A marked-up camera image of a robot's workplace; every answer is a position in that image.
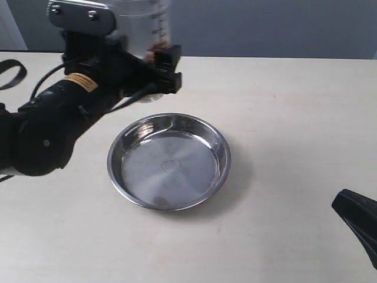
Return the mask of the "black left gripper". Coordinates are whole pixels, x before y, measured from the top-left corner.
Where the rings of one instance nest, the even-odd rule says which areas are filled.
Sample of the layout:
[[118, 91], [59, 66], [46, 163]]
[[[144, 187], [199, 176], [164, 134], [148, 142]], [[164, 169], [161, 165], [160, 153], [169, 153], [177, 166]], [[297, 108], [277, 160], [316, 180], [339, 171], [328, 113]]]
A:
[[59, 118], [97, 118], [153, 95], [175, 94], [182, 46], [154, 53], [154, 66], [128, 53], [127, 35], [99, 37], [63, 31], [64, 78], [54, 84], [52, 112]]

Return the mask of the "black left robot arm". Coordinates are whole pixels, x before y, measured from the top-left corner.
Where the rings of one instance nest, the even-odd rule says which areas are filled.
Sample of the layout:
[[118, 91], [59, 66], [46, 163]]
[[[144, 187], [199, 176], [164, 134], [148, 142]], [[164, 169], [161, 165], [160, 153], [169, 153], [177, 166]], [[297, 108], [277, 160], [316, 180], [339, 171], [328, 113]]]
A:
[[180, 45], [159, 42], [149, 59], [127, 52], [123, 40], [64, 31], [63, 79], [35, 87], [17, 111], [1, 105], [1, 178], [44, 176], [64, 168], [76, 141], [102, 117], [144, 97], [175, 94]]

